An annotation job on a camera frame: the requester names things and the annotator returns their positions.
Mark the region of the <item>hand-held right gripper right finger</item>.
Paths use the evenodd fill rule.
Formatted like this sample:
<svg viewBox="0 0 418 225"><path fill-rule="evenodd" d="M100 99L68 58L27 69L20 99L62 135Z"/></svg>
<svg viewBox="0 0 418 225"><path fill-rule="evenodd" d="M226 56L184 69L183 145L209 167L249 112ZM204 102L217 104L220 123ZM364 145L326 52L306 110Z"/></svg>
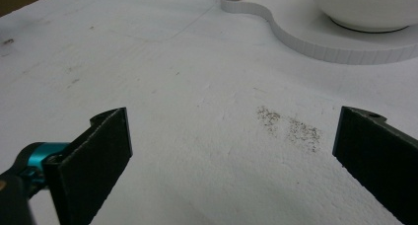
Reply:
<svg viewBox="0 0 418 225"><path fill-rule="evenodd" d="M418 225L418 140L365 110L343 107L332 154L404 225Z"/></svg>

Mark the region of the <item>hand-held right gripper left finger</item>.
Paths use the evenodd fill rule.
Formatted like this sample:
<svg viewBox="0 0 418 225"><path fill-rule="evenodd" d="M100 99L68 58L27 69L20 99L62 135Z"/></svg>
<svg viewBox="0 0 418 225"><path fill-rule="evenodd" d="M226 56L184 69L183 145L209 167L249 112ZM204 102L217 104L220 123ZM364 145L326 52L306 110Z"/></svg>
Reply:
<svg viewBox="0 0 418 225"><path fill-rule="evenodd" d="M61 225L89 225L132 157L127 110L90 119L91 126L42 161Z"/></svg>

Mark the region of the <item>white stand with post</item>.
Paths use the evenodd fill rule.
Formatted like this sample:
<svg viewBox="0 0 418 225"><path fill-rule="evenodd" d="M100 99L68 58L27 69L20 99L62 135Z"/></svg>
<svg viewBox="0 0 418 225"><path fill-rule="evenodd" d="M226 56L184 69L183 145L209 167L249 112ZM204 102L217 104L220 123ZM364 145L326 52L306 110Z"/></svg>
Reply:
<svg viewBox="0 0 418 225"><path fill-rule="evenodd" d="M367 34L344 29L326 17L313 0L220 0L228 13L265 19L272 33L300 54L348 65L389 64L418 57L418 25Z"/></svg>

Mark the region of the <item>white egg-shaped bowl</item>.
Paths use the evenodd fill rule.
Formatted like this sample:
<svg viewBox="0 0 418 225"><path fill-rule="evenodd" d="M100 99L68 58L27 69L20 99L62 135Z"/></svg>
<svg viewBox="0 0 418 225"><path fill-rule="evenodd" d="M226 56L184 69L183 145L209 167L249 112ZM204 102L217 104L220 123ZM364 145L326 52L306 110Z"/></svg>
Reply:
<svg viewBox="0 0 418 225"><path fill-rule="evenodd" d="M386 33L418 25L418 0L313 0L334 23L344 28Z"/></svg>

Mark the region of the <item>white foam mat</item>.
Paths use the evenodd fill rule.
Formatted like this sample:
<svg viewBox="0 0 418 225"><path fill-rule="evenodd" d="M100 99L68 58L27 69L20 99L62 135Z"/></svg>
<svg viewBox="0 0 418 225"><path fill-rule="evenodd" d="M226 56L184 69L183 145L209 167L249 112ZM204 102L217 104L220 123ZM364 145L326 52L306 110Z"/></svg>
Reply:
<svg viewBox="0 0 418 225"><path fill-rule="evenodd" d="M0 173L127 109L133 155L94 225L400 225L332 155L344 106L418 138L418 59L311 59L220 0L40 0L0 18Z"/></svg>

